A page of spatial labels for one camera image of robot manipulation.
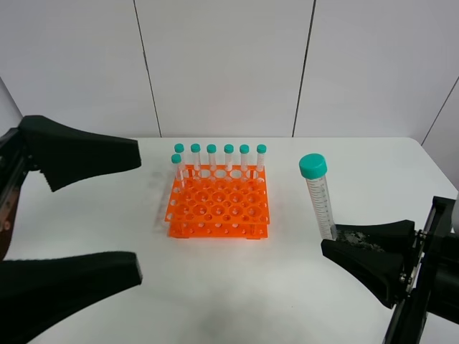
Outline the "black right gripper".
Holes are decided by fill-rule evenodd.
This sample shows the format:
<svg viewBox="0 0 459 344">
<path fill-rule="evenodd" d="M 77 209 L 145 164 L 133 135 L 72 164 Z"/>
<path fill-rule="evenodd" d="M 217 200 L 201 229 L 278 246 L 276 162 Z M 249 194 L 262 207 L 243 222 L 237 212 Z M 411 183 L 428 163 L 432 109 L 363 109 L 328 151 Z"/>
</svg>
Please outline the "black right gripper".
<svg viewBox="0 0 459 344">
<path fill-rule="evenodd" d="M 337 224 L 336 233 L 335 241 L 321 242 L 323 256 L 360 281 L 383 306 L 391 309 L 400 302 L 384 343 L 419 343 L 429 314 L 458 323 L 458 200 L 433 198 L 425 229 L 418 233 L 417 283 L 407 297 L 407 283 L 400 277 L 410 265 L 413 221 Z"/>
</svg>

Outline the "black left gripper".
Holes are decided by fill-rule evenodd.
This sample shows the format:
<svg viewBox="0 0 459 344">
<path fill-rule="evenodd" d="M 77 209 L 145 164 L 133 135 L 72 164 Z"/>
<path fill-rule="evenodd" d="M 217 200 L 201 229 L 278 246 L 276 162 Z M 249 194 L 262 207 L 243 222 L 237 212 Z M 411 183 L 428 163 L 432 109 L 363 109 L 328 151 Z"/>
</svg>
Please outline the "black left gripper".
<svg viewBox="0 0 459 344">
<path fill-rule="evenodd" d="M 141 166 L 138 141 L 59 124 L 42 115 L 22 119 L 1 136 L 1 260 L 11 244 L 19 197 L 30 171 L 52 191 Z M 142 283 L 133 252 L 1 263 L 1 342 L 28 343 L 67 317 Z"/>
</svg>

